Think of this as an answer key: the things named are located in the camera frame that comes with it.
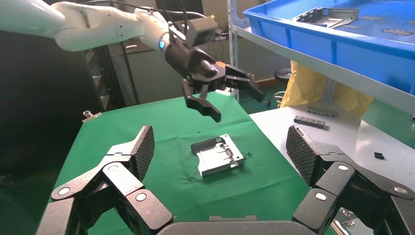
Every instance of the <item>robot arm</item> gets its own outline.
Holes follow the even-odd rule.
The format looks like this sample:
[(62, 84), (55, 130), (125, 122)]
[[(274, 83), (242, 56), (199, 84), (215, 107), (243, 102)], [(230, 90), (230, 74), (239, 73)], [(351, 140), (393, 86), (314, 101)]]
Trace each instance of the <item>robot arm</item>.
[(169, 27), (152, 8), (127, 13), (109, 6), (71, 2), (47, 5), (41, 0), (2, 0), (0, 30), (54, 38), (68, 51), (81, 51), (138, 37), (141, 42), (165, 54), (169, 65), (182, 77), (188, 108), (221, 120), (220, 112), (206, 100), (207, 93), (224, 87), (243, 89), (258, 102), (265, 95), (250, 74), (232, 66), (220, 66), (197, 45), (210, 42), (216, 24), (211, 18), (189, 22), (183, 35)]
[(135, 9), (134, 13), (109, 6), (41, 0), (5, 0), (0, 8), (0, 30), (54, 38), (68, 51), (87, 50), (139, 37), (151, 47), (168, 32), (159, 12)]

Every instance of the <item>table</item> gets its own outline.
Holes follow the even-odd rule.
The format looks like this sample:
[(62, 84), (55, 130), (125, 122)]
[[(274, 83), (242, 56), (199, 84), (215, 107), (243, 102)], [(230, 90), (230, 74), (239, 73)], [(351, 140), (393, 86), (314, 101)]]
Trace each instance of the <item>table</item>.
[[(330, 109), (339, 113), (338, 117), (324, 117), (307, 112), (309, 106)], [(392, 179), (415, 190), (415, 150), (393, 137), (369, 125), (360, 118), (344, 111), (333, 103), (318, 101), (294, 107), (285, 107), (251, 114), (266, 137), (295, 168), (287, 154), (285, 143), (288, 128), (294, 123), (294, 117), (303, 116), (325, 121), (330, 130), (300, 125), (314, 140), (337, 145), (358, 165)], [(383, 153), (386, 160), (374, 157), (374, 152)], [(356, 221), (352, 234), (370, 234), (360, 221)]]
[[(156, 148), (144, 184), (172, 212), (174, 221), (206, 221), (210, 215), (291, 220), (309, 187), (231, 96), (209, 93), (222, 113), (214, 122), (186, 108), (182, 97), (105, 112), (85, 123), (55, 187), (95, 167), (112, 145), (131, 141), (152, 125)], [(241, 168), (201, 178), (192, 143), (228, 134), (239, 148)], [(114, 210), (91, 235), (131, 234)]]

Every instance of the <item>screw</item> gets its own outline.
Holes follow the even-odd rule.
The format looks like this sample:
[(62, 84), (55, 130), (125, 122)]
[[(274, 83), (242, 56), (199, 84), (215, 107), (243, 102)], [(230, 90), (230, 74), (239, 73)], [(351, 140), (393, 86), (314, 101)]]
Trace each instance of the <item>screw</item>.
[(346, 227), (348, 227), (348, 228), (353, 228), (353, 227), (354, 227), (354, 221), (353, 221), (353, 220), (348, 221), (347, 223), (345, 223), (345, 225), (346, 225)]
[(343, 209), (343, 214), (344, 214), (345, 216), (347, 216), (347, 217), (351, 217), (351, 215), (353, 214), (353, 212), (351, 212), (351, 211), (349, 211), (349, 210), (346, 210), (346, 209)]
[(406, 191), (406, 189), (404, 189), (404, 188), (401, 188), (401, 187), (395, 187), (395, 188), (393, 188), (395, 191), (397, 191), (397, 192), (399, 192), (399, 193), (402, 193), (402, 194), (407, 194), (408, 193), (408, 191)]
[(144, 201), (146, 198), (147, 198), (147, 195), (145, 195), (145, 193), (139, 193), (136, 196), (136, 200), (139, 201), (139, 202)]
[(93, 115), (92, 115), (92, 113), (91, 113), (89, 110), (84, 111), (84, 112), (83, 112), (83, 115), (84, 115), (85, 117), (87, 117), (87, 118), (90, 118), (90, 117), (92, 117), (92, 116), (93, 116)]
[(59, 195), (64, 195), (64, 194), (68, 193), (69, 191), (70, 191), (69, 187), (65, 187), (65, 188), (62, 188), (61, 190), (59, 190), (58, 194)]
[(316, 193), (316, 197), (317, 197), (317, 199), (319, 199), (320, 201), (325, 201), (325, 200), (327, 200), (326, 195), (322, 194), (321, 192)]
[(345, 165), (339, 165), (338, 166), (338, 168), (340, 169), (340, 170), (348, 170), (349, 168), (347, 167), (347, 166), (345, 166)]
[(116, 171), (118, 169), (117, 165), (112, 165), (108, 168), (109, 171)]

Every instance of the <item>green table cover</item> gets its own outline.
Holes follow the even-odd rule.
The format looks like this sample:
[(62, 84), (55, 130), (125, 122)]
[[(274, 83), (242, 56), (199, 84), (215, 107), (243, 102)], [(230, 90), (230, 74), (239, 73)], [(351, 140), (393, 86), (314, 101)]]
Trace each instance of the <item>green table cover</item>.
[[(291, 220), (309, 187), (233, 97), (209, 93), (208, 100), (222, 113), (220, 123), (187, 108), (182, 97), (105, 112), (85, 123), (55, 187), (95, 167), (111, 146), (133, 140), (143, 125), (152, 125), (156, 148), (143, 182), (175, 222), (207, 221), (210, 215)], [(229, 134), (245, 165), (202, 179), (190, 145), (222, 134)], [(89, 233), (131, 234), (113, 209)]]

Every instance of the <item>blue plastic tray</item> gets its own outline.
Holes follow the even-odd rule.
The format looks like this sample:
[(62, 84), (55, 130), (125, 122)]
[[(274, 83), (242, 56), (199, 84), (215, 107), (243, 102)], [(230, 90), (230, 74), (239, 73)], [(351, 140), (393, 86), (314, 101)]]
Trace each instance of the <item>blue plastic tray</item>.
[[(358, 8), (359, 19), (350, 25), (361, 28), (330, 29), (289, 20), (316, 7)], [(408, 23), (415, 21), (415, 0), (274, 0), (244, 11), (244, 16), (256, 35), (415, 94), (415, 34), (383, 31), (415, 32), (415, 24)]]

